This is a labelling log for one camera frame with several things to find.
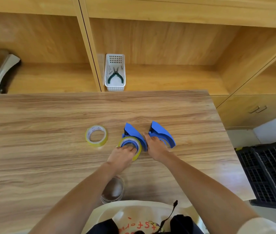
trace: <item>white sleeve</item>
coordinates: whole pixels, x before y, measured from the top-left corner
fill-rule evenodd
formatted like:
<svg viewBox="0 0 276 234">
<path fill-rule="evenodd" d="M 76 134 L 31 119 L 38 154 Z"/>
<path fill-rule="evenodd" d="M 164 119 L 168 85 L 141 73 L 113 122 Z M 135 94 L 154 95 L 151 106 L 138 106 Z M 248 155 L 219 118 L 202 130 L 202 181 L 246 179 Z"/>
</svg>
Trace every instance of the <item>white sleeve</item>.
<svg viewBox="0 0 276 234">
<path fill-rule="evenodd" d="M 243 224 L 237 232 L 237 234 L 248 233 L 276 234 L 276 223 L 262 217 L 253 218 Z"/>
</svg>

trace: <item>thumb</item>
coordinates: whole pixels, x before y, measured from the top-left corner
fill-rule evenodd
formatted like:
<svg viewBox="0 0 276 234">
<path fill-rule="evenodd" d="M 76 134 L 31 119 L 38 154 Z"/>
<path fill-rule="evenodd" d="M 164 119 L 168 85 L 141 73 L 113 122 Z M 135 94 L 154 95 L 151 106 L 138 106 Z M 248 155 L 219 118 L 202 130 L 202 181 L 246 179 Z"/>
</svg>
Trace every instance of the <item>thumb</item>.
<svg viewBox="0 0 276 234">
<path fill-rule="evenodd" d="M 145 140 L 148 142 L 151 140 L 151 137 L 149 136 L 148 133 L 143 133 L 144 134 L 144 137 L 145 137 Z"/>
</svg>

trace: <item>person's left arm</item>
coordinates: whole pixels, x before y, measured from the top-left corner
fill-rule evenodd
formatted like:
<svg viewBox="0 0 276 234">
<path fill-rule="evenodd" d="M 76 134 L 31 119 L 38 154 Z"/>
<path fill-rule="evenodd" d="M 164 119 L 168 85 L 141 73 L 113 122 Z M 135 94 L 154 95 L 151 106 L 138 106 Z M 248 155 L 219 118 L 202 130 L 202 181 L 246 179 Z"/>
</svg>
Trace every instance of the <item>person's left arm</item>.
<svg viewBox="0 0 276 234">
<path fill-rule="evenodd" d="M 29 234 L 80 234 L 105 186 L 128 167 L 136 153 L 133 147 L 117 147 L 94 173 L 67 193 Z"/>
</svg>

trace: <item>black cord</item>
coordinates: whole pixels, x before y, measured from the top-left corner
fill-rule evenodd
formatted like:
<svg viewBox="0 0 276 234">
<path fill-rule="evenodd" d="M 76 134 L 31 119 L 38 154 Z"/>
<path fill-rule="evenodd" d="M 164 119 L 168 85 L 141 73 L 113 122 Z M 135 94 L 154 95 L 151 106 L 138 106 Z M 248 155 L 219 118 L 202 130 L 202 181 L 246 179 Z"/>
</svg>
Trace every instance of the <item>black cord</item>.
<svg viewBox="0 0 276 234">
<path fill-rule="evenodd" d="M 172 213 L 170 214 L 170 216 L 169 216 L 167 219 L 161 221 L 161 224 L 160 224 L 160 226 L 159 226 L 159 229 L 158 229 L 156 232 L 154 232 L 154 234 L 159 233 L 159 232 L 161 231 L 161 229 L 162 229 L 163 226 L 164 226 L 164 223 L 171 217 L 171 215 L 173 214 L 174 209 L 175 209 L 175 207 L 176 207 L 177 205 L 178 205 L 178 200 L 175 201 L 175 203 L 174 203 L 174 205 L 173 205 L 174 208 L 173 208 Z"/>
</svg>

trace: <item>white plastic basket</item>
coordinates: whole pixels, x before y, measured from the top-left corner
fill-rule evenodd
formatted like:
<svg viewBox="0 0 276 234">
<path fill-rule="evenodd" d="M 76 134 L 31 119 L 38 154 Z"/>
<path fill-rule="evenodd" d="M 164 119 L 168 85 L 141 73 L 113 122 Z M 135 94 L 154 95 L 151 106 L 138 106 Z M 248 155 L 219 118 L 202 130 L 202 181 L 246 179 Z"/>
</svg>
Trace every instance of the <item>white plastic basket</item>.
<svg viewBox="0 0 276 234">
<path fill-rule="evenodd" d="M 114 76 L 108 84 L 109 77 L 114 73 L 114 69 L 123 77 L 124 83 L 118 76 Z M 104 84 L 108 91 L 124 91 L 126 84 L 125 74 L 125 55 L 124 54 L 106 54 L 105 55 L 105 70 L 104 70 Z"/>
</svg>

